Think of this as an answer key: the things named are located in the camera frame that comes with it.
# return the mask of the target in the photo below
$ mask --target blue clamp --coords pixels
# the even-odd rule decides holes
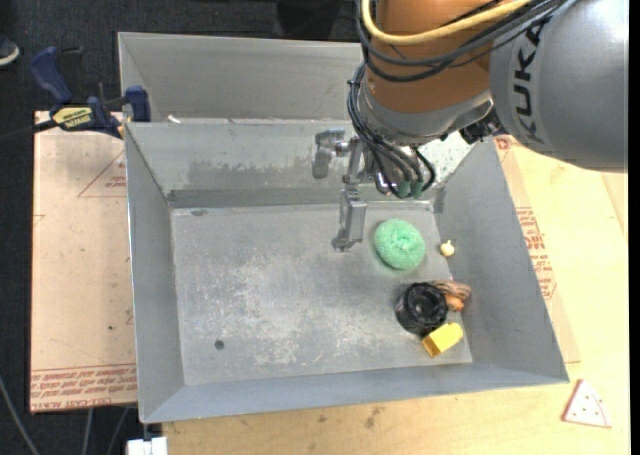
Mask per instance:
[[[36,126],[36,131],[60,127],[65,131],[97,131],[116,138],[123,137],[122,122],[111,115],[110,107],[128,104],[131,115],[124,121],[150,122],[151,108],[147,92],[140,86],[129,87],[124,96],[102,103],[96,96],[87,99],[86,107],[72,105],[73,93],[57,65],[57,49],[49,47],[31,60],[31,73],[43,89],[53,94],[55,106],[49,111],[50,120]]]

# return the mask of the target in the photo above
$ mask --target green sponge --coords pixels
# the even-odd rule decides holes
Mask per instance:
[[[424,238],[406,220],[389,219],[382,222],[373,235],[373,244],[382,260],[398,270],[411,270],[424,258]]]

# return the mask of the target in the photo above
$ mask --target shoe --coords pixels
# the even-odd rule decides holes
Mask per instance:
[[[8,66],[20,55],[20,48],[7,36],[0,35],[0,67]]]

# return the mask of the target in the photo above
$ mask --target black floor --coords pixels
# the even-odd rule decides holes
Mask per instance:
[[[26,411],[29,371],[30,266],[33,145],[9,136],[31,125],[34,110],[52,106],[39,89],[29,61],[48,47],[85,49],[84,67],[99,77],[107,97],[119,94],[116,34],[119,31],[268,37],[273,0],[0,0],[0,34],[22,55],[0,68],[0,376],[17,413],[42,455],[79,454],[87,413],[30,415]],[[353,39],[345,5],[336,40]],[[118,407],[98,408],[92,418],[88,454],[106,454],[122,417]],[[125,417],[113,453],[125,439],[144,435],[135,410]],[[0,455],[31,453],[0,398]]]

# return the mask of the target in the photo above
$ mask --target gray bin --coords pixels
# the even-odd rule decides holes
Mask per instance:
[[[125,134],[141,421],[567,381],[491,142],[426,200],[363,186],[364,241],[337,253],[347,161],[315,180],[311,159],[316,133],[351,133],[357,45],[120,34],[120,52],[123,88],[147,89],[154,110]],[[415,270],[375,253],[391,217],[426,240]],[[393,305],[447,278],[473,289],[449,316],[465,337],[432,359]]]

